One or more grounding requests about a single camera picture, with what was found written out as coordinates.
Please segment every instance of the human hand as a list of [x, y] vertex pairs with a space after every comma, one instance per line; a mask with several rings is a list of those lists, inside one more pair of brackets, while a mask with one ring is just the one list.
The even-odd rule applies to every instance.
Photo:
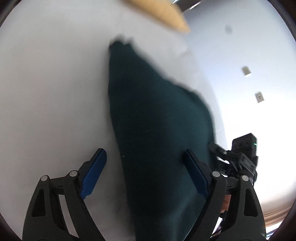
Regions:
[[223, 213], [224, 211], [228, 211], [229, 204], [230, 204], [230, 199], [231, 199], [231, 195], [225, 195], [224, 201], [223, 201], [223, 204], [222, 204], [221, 213]]

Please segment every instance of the green fabric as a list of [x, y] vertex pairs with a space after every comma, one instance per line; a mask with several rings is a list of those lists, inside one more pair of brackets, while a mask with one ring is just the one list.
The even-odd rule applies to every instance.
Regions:
[[110, 46], [109, 98], [136, 240], [184, 240], [205, 201], [182, 154], [191, 148], [211, 169], [217, 163], [206, 106], [120, 42]]

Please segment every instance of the white surface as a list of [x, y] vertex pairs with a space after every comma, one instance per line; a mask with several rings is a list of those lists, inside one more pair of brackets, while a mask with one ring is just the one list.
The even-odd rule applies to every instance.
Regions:
[[[221, 108], [228, 148], [241, 135], [257, 137], [256, 193], [264, 212], [282, 207], [296, 190], [293, 36], [266, 0], [206, 0], [185, 18], [192, 30], [188, 45]], [[244, 76], [244, 66], [251, 75]]]
[[276, 224], [274, 224], [274, 225], [271, 225], [271, 226], [267, 227], [267, 228], [266, 228], [266, 233], [269, 233], [269, 232], [271, 232], [271, 231], [277, 229], [277, 228], [281, 225], [282, 222], [283, 222], [283, 221], [278, 222], [278, 223], [276, 223]]
[[201, 93], [225, 143], [212, 88], [181, 35], [119, 0], [23, 0], [0, 28], [0, 212], [20, 237], [39, 178], [64, 176], [104, 148], [86, 205], [106, 240], [134, 239], [107, 95], [107, 49], [120, 33], [163, 75]]

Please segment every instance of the screw head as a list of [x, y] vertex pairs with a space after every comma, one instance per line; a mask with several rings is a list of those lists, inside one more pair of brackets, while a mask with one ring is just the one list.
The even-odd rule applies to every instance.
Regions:
[[242, 179], [243, 179], [244, 181], [246, 181], [246, 182], [247, 182], [247, 181], [249, 180], [249, 177], [248, 177], [248, 176], [246, 176], [246, 175], [243, 175], [243, 176], [242, 176]]
[[45, 182], [45, 181], [47, 180], [47, 178], [48, 178], [48, 176], [44, 175], [44, 176], [42, 176], [42, 177], [40, 178], [40, 180], [41, 180], [42, 182]]
[[217, 172], [217, 171], [214, 171], [214, 172], [212, 172], [212, 175], [213, 175], [214, 177], [219, 177], [219, 176], [220, 176], [220, 173]]
[[69, 175], [71, 177], [75, 177], [75, 176], [77, 176], [77, 174], [78, 174], [77, 171], [71, 171]]

